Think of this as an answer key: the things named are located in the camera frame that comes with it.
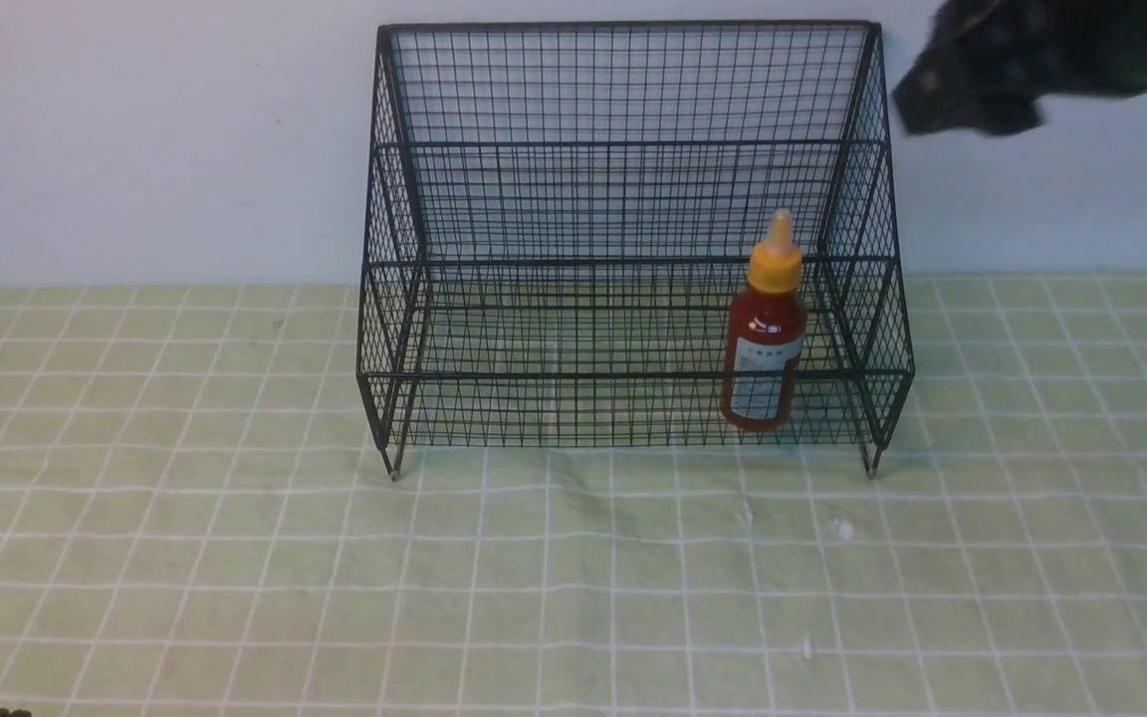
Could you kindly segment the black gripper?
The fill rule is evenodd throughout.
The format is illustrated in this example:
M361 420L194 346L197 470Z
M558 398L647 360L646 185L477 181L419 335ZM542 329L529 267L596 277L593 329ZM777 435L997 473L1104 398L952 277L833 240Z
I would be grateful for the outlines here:
M891 96L912 137L1012 137L1043 98L1144 94L1147 1L946 1Z

